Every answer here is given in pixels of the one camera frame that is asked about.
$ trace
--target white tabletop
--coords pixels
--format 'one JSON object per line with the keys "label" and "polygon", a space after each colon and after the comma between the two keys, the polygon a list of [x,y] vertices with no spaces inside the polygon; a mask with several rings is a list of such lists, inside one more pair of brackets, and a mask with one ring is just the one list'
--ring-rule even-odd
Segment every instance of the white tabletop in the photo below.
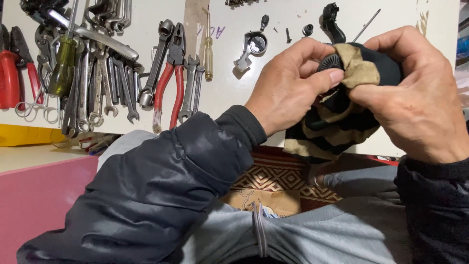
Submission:
{"label": "white tabletop", "polygon": [[[188,34],[188,52],[204,48],[202,34],[197,34],[197,28],[205,25],[205,17],[201,6],[210,3],[212,15],[214,54],[214,78],[212,82],[203,82],[199,111],[217,118],[227,108],[235,104],[243,105],[250,96],[262,67],[291,44],[286,43],[285,28],[289,28],[293,42],[302,35],[302,28],[306,24],[314,25],[311,37],[330,42],[326,34],[320,29],[319,17],[323,8],[332,0],[260,0],[241,7],[228,7],[223,0],[134,0],[132,9],[132,23],[125,29],[122,36],[114,36],[122,43],[130,45],[140,54],[139,62],[150,69],[151,47],[158,45],[157,27],[161,20],[171,19],[174,23],[184,22]],[[93,0],[80,0],[77,13],[77,24],[82,21],[85,4]],[[340,11],[337,24],[344,31],[347,40],[355,38],[362,27],[375,12],[381,12],[365,30],[357,42],[364,43],[370,37],[404,26],[415,26],[421,21],[421,14],[425,17],[428,12],[426,25],[427,39],[437,47],[454,65],[456,54],[456,37],[458,25],[459,0],[337,0]],[[242,54],[242,40],[246,32],[259,30],[263,15],[269,15],[270,22],[265,30],[268,38],[268,49],[261,57],[251,56],[250,70],[241,75],[234,69],[233,61]],[[3,23],[7,28],[19,26],[23,31],[33,58],[38,55],[34,43],[34,33],[38,24],[20,9],[18,1],[5,1]],[[23,72],[25,80],[26,101],[33,102],[27,72]],[[163,99],[163,129],[169,127],[169,119],[176,95],[176,82],[172,77],[166,88]],[[152,109],[137,111],[140,121],[132,125],[127,120],[126,107],[117,106],[117,117],[105,116],[104,123],[95,127],[96,132],[128,133],[135,129],[152,131]],[[57,124],[49,124],[42,118],[42,110],[38,115],[27,118],[18,117],[14,109],[0,111],[0,123],[29,125],[56,128]],[[271,137],[266,145],[282,147],[284,133],[280,132]],[[378,130],[363,144],[353,146],[349,152],[371,155],[401,156],[404,153],[396,148],[382,129]]]}

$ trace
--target fingernail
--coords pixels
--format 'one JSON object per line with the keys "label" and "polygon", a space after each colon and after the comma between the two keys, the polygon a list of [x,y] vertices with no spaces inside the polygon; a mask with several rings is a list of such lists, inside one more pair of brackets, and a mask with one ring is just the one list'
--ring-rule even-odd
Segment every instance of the fingernail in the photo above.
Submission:
{"label": "fingernail", "polygon": [[340,69],[333,69],[329,72],[332,80],[332,87],[336,87],[344,79],[344,71]]}

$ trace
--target green-handled screwdriver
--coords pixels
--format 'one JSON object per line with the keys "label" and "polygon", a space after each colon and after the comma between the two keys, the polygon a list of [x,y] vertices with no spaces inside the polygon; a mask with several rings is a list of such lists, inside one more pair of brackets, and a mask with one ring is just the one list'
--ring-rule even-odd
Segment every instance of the green-handled screwdriver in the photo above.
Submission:
{"label": "green-handled screwdriver", "polygon": [[75,27],[76,6],[78,0],[73,0],[72,13],[68,23],[67,32],[60,38],[59,51],[57,53],[57,65],[54,68],[49,84],[48,93],[63,97],[70,94],[73,82],[75,66],[76,41],[73,39],[73,29]]}
{"label": "green-handled screwdriver", "polygon": [[207,7],[207,35],[205,37],[205,80],[211,81],[213,78],[213,40],[210,37],[210,5]]}

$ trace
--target sleeve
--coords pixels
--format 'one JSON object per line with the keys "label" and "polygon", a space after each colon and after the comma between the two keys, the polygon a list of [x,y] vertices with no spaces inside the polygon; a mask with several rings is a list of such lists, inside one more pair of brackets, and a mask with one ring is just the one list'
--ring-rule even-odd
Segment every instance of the sleeve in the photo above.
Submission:
{"label": "sleeve", "polygon": [[[197,113],[178,128],[109,157],[67,213],[65,228],[23,244],[18,263],[164,260],[210,202],[253,164],[249,149],[266,136],[245,111],[227,111],[221,122]],[[240,116],[255,122],[240,125]]]}
{"label": "sleeve", "polygon": [[469,263],[469,158],[425,164],[404,157],[394,180],[406,206],[414,264]]}

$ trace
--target patterned rug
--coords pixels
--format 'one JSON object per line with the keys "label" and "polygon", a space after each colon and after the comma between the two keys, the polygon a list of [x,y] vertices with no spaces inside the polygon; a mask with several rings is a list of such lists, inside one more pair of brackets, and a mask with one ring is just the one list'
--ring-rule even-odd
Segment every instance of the patterned rug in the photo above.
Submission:
{"label": "patterned rug", "polygon": [[231,190],[264,191],[299,190],[302,211],[313,210],[340,201],[336,193],[307,185],[301,179],[305,163],[281,151],[281,148],[259,147],[252,153],[254,165],[231,187]]}

